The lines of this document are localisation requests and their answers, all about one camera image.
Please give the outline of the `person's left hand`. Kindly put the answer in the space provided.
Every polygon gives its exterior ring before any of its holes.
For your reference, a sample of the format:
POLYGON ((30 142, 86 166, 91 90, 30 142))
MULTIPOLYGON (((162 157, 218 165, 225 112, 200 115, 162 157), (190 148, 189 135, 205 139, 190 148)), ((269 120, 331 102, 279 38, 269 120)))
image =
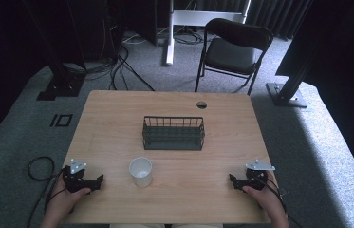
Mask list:
POLYGON ((44 218, 63 220, 75 204, 85 195, 89 194, 90 191, 85 188, 76 193, 70 193, 65 188, 63 178, 60 177, 56 181, 52 193, 53 197, 50 198, 44 218))

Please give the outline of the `white cup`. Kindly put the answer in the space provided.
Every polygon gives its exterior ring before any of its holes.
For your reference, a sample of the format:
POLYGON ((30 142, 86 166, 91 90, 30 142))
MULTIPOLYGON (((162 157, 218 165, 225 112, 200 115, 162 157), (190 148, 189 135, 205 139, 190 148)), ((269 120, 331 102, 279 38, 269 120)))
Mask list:
POLYGON ((153 165, 144 157, 133 159, 129 164, 129 173, 137 187, 145 188, 152 182, 153 165))

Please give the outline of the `black metal stand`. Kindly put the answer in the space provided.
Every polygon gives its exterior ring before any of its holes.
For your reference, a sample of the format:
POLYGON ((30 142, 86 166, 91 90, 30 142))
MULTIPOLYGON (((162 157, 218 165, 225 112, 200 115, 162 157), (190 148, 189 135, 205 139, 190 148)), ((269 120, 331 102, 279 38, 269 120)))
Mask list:
POLYGON ((307 103, 299 91, 299 85, 307 77, 322 40, 323 34, 320 33, 309 45, 309 52, 298 72, 289 77, 284 84, 266 83, 266 88, 275 106, 307 108, 307 103))
POLYGON ((32 22, 31 30, 35 36, 42 55, 52 72, 52 78, 47 88, 37 96, 38 101, 54 101, 57 97, 78 97, 86 74, 74 72, 66 67, 59 58, 50 41, 48 31, 43 22, 38 18, 31 0, 21 0, 25 11, 32 22))

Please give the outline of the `white desk frame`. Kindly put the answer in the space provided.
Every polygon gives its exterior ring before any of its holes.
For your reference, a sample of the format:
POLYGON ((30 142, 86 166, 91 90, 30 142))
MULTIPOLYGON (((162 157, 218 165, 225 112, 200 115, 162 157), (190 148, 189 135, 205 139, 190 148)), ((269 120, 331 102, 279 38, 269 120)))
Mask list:
POLYGON ((245 0, 241 12, 201 11, 201 10, 175 10, 174 0, 170 0, 168 46, 165 64, 171 66, 174 62, 174 26, 204 27, 215 18, 223 18, 245 24, 252 0, 245 0))

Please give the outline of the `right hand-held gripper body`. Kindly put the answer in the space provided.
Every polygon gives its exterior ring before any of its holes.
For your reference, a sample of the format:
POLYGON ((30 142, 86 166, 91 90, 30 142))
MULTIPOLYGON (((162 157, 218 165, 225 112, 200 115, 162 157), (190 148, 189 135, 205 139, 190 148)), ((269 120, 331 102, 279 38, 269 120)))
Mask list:
POLYGON ((261 160, 255 160, 245 164, 248 186, 256 190, 262 190, 268 181, 268 171, 274 171, 275 167, 261 160))

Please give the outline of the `person's right hand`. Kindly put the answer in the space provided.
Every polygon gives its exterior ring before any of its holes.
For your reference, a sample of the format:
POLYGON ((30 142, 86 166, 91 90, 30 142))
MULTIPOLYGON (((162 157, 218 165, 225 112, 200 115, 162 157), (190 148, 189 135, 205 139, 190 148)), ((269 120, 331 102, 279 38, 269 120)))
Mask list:
POLYGON ((262 190, 256 190, 249 186, 244 186, 242 190, 259 203, 270 219, 272 217, 282 217, 286 215, 280 198, 276 196, 277 187, 273 183, 273 175, 271 172, 268 172, 267 186, 262 190))

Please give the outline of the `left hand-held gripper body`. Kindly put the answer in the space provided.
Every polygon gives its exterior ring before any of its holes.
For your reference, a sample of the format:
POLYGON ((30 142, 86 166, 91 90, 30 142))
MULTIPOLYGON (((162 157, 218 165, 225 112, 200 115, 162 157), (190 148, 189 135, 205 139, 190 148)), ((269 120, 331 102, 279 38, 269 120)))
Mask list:
POLYGON ((85 162, 76 161, 75 159, 71 159, 70 164, 63 168, 65 188, 70 193, 76 193, 85 188, 91 191, 91 188, 84 182, 85 168, 85 162))

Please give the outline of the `black folding chair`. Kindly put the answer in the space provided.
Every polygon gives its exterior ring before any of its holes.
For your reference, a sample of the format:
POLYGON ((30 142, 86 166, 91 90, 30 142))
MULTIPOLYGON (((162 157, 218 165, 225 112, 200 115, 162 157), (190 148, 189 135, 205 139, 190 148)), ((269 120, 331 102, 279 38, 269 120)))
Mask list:
POLYGON ((244 79, 243 86, 250 83, 250 95, 262 60, 273 41, 273 34, 267 28, 215 18, 204 28, 204 38, 208 34, 214 38, 204 41, 196 76, 195 91, 199 80, 206 71, 230 75, 244 79))

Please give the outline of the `dark curtain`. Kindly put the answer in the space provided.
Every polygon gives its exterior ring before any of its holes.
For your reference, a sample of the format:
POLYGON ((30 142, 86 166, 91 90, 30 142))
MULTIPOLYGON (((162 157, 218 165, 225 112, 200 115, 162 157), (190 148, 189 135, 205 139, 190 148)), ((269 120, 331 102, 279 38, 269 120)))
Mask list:
POLYGON ((274 36, 292 39, 313 0, 196 0, 196 10, 247 12, 246 23, 269 29, 274 36))

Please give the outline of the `dark cabinet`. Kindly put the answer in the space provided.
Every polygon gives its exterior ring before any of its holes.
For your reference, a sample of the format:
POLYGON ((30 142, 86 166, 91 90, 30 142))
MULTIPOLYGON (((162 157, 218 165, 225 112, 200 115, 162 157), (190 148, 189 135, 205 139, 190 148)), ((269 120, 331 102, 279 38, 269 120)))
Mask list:
POLYGON ((123 0, 123 23, 156 46, 157 0, 123 0))

